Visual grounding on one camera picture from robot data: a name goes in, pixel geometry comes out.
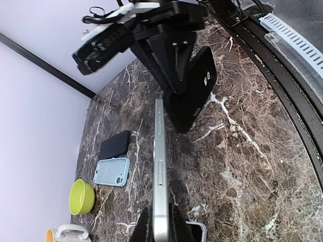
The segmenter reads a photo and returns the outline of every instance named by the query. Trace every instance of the white mug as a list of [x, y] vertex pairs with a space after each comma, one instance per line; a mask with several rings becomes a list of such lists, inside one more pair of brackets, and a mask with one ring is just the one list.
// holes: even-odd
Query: white mug
[[64, 224], [58, 229], [47, 230], [45, 242], [92, 242], [89, 231], [75, 224]]

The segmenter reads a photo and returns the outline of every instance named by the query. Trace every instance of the smartphone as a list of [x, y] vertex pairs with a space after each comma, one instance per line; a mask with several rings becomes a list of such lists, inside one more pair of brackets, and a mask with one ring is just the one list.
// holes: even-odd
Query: smartphone
[[99, 160], [106, 160], [128, 152], [130, 131], [125, 130], [101, 143]]
[[206, 226], [203, 223], [186, 221], [195, 242], [206, 242]]
[[164, 104], [162, 99], [156, 99], [152, 209], [152, 225], [155, 242], [169, 241], [169, 205], [165, 139]]

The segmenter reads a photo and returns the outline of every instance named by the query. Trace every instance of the light blue phone case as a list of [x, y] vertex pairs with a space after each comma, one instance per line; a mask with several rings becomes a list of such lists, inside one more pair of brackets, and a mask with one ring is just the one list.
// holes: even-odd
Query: light blue phone case
[[112, 158], [97, 163], [93, 181], [95, 184], [123, 187], [128, 178], [130, 160]]

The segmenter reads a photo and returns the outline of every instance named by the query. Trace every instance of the phone case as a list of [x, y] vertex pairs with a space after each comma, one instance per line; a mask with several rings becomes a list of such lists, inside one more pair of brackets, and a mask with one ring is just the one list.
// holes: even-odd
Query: phone case
[[191, 225], [197, 225], [200, 226], [202, 229], [202, 238], [201, 238], [201, 242], [206, 242], [206, 226], [204, 223], [199, 223], [199, 222], [190, 222], [190, 221], [186, 221], [186, 224], [191, 224]]
[[100, 185], [123, 187], [127, 182], [129, 165], [128, 158], [100, 160], [96, 166], [93, 182]]
[[103, 141], [98, 159], [105, 160], [116, 157], [117, 155], [126, 154], [128, 152], [130, 135], [130, 131], [125, 130]]

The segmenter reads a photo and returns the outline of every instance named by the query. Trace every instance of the black phone case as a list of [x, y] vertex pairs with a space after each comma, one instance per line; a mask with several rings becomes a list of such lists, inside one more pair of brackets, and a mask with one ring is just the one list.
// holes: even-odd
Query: black phone case
[[101, 143], [99, 160], [110, 159], [128, 152], [130, 131], [125, 130]]

